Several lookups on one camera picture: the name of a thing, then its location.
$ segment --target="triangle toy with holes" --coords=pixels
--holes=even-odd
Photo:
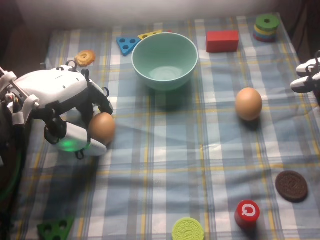
[[[142,40],[142,39],[145,39],[146,37],[149,37],[151,35],[160,34],[160,33],[162,33],[162,30],[152,31],[152,32],[148,32],[148,33],[145,33],[145,34],[138,35],[138,38],[140,38]]]
[[[74,220],[74,217],[65,217],[39,224],[36,227],[44,240],[66,240]]]
[[[123,56],[127,56],[141,40],[137,37],[117,37],[118,43]]]

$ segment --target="red bottle cap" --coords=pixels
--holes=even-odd
[[[256,225],[260,216],[258,205],[252,200],[243,200],[235,211],[235,221],[242,228],[251,228]]]

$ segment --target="mint green bowl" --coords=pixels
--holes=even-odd
[[[159,91],[174,90],[188,82],[197,62],[195,44],[171,32],[148,36],[132,52],[137,75],[147,86]]]

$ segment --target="brown egg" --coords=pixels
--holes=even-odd
[[[116,124],[113,117],[101,112],[95,115],[89,124],[89,133],[94,140],[107,145],[115,136]]]
[[[251,87],[242,89],[235,98],[235,110],[243,120],[258,118],[262,110],[262,98],[257,90]]]

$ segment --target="plaid tablecloth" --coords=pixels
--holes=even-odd
[[[290,89],[299,63],[284,27],[275,43],[263,43],[253,38],[254,23],[240,16],[54,32],[49,68],[95,51],[90,78],[110,90],[116,135],[106,155],[77,160],[47,143],[35,121],[12,238],[38,239],[38,224],[66,216],[75,216],[70,239],[169,240],[183,217],[198,220],[206,240],[253,238],[234,218],[237,204],[251,199],[261,211],[256,239],[320,239],[319,107],[312,94]],[[156,30],[182,34],[199,50],[192,80],[167,94],[145,87],[116,43]],[[238,30],[238,51],[207,53],[206,32],[215,30]],[[251,124],[234,108],[245,87],[263,99]],[[304,202],[276,191],[283,170],[306,178]]]

